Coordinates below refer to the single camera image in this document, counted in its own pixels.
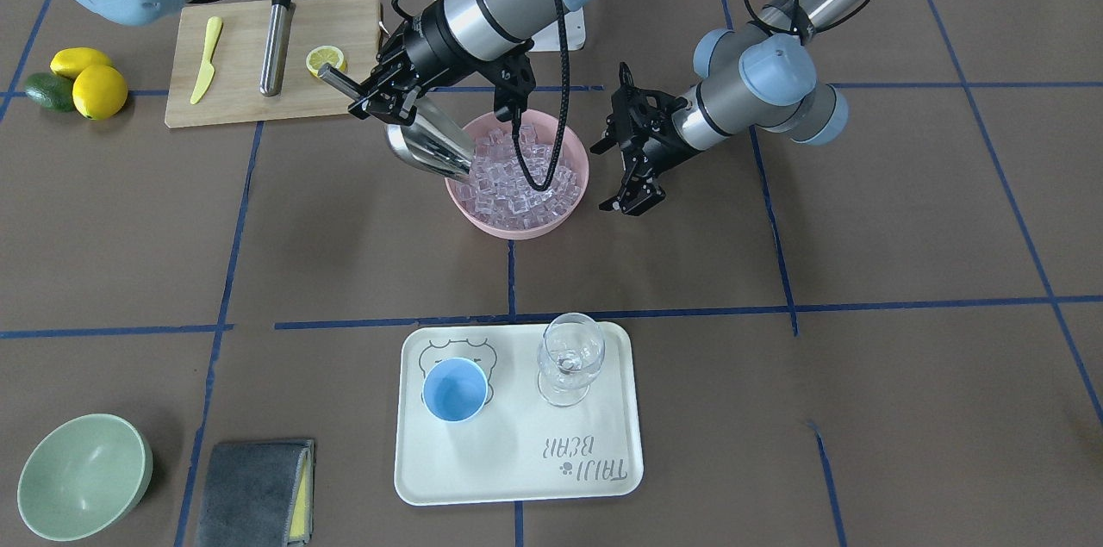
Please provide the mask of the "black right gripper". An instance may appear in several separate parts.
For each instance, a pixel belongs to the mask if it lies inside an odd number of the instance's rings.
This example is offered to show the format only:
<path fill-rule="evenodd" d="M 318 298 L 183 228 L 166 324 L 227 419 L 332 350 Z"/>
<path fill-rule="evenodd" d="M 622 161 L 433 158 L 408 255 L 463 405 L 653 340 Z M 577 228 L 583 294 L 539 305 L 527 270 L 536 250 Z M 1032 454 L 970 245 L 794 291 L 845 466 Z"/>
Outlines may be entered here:
<path fill-rule="evenodd" d="M 449 37 L 443 22 L 403 22 L 382 45 L 370 78 L 358 83 L 349 114 L 410 126 L 414 104 L 449 84 Z"/>

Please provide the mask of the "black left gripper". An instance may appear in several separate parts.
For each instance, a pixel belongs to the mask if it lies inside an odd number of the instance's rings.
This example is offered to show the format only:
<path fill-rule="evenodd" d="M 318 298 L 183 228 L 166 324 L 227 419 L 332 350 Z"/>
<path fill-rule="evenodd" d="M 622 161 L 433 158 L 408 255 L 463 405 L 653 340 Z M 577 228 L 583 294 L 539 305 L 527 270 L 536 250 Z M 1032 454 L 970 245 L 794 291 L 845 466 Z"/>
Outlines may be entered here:
<path fill-rule="evenodd" d="M 603 135 L 589 151 L 600 155 L 617 149 L 624 174 L 617 194 L 600 202 L 599 210 L 641 216 L 666 199 L 657 176 L 700 151 L 685 141 L 674 124 L 676 112 L 689 106 L 687 99 L 639 87 L 627 63 L 619 64 L 618 81 Z"/>

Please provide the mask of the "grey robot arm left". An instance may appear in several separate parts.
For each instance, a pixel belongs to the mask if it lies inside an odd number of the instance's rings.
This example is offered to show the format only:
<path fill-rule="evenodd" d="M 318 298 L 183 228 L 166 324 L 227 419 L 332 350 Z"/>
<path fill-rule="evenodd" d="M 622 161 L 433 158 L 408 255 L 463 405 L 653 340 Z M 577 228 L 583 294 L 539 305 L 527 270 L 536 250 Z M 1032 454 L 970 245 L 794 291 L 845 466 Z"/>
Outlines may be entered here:
<path fill-rule="evenodd" d="M 635 84 L 627 63 L 595 154 L 618 151 L 623 175 L 603 212 L 639 216 L 666 197 L 658 178 L 733 135 L 761 128 L 803 146 L 835 140 L 850 104 L 817 76 L 808 45 L 870 0 L 745 1 L 748 21 L 706 33 L 694 51 L 696 84 L 685 92 Z"/>

